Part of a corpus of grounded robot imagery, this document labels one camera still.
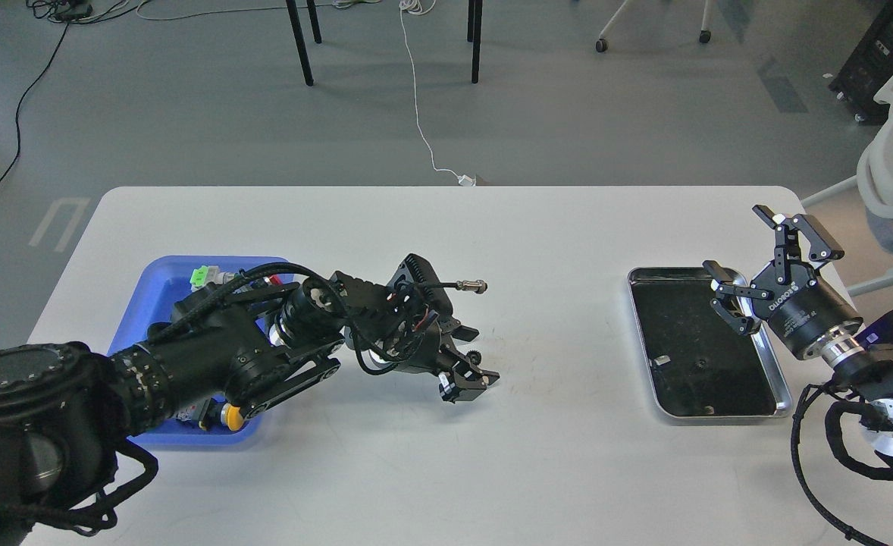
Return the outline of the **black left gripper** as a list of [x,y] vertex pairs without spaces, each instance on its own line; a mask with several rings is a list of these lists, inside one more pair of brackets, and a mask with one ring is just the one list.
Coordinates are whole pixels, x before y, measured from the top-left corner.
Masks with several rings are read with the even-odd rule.
[[499,372],[471,366],[466,355],[444,352],[473,342],[480,331],[437,311],[358,318],[356,328],[357,360],[369,375],[429,372],[439,377],[444,402],[473,401],[500,380]]

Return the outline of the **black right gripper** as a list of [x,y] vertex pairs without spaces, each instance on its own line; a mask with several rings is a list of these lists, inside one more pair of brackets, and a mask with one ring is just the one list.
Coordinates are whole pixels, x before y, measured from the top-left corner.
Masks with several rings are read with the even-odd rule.
[[785,298],[773,302],[766,322],[799,360],[814,357],[813,345],[832,328],[857,332],[863,317],[819,279],[824,264],[844,258],[837,239],[813,215],[777,214],[765,205],[755,205],[752,211],[775,231],[773,257],[754,276],[752,287],[735,284],[718,262],[703,262],[704,271],[716,283],[710,305],[717,315],[735,332],[752,335],[759,331],[761,318],[745,313],[741,301],[769,300],[772,293],[783,293]]

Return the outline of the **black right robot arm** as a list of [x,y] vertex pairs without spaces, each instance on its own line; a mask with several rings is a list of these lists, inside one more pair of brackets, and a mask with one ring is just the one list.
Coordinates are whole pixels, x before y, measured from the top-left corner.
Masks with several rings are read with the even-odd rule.
[[808,501],[845,538],[865,545],[876,540],[841,521],[813,494],[801,469],[801,422],[821,394],[832,397],[824,417],[832,456],[870,480],[893,482],[893,311],[863,325],[861,315],[821,278],[844,249],[813,215],[753,211],[775,234],[773,257],[749,284],[739,284],[718,263],[703,269],[713,278],[710,305],[740,335],[768,325],[796,359],[821,357],[831,380],[808,384],[793,415],[790,451],[797,480]]

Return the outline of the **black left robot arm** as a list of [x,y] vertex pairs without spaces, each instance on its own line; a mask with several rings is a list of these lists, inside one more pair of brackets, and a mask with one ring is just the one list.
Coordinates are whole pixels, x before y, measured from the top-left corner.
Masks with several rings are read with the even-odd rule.
[[255,418],[331,377],[339,346],[369,375],[428,373],[444,401],[474,400],[499,375],[457,348],[478,331],[454,317],[449,289],[486,283],[443,282],[414,253],[385,284],[271,262],[204,283],[110,356],[82,342],[0,350],[0,545],[37,524],[113,528],[117,505],[158,474],[135,436],[213,394]]

